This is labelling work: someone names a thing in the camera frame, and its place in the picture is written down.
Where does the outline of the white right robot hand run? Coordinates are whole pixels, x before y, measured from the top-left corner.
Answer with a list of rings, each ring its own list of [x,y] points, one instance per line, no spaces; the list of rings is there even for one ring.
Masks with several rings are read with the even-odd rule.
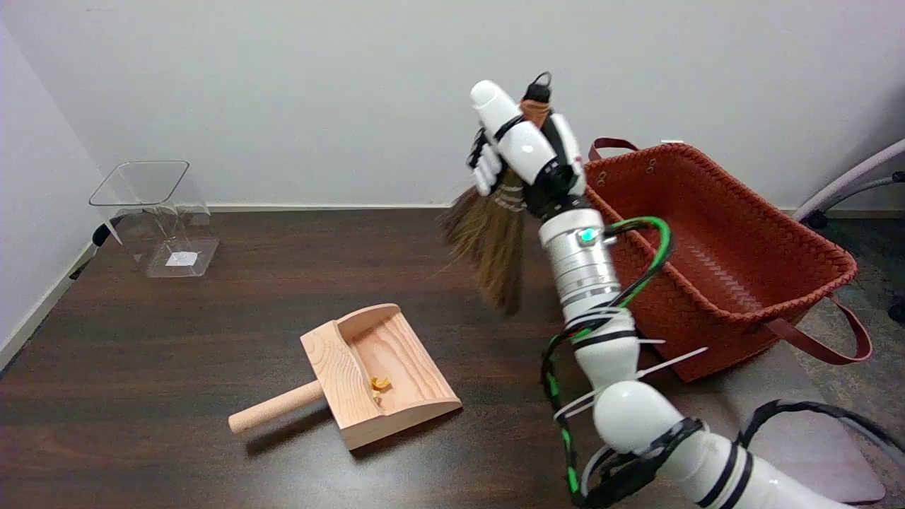
[[[550,72],[527,85],[520,103],[491,80],[469,96],[479,119],[467,165],[479,196],[546,221],[585,207],[586,178],[578,139],[554,112]]]

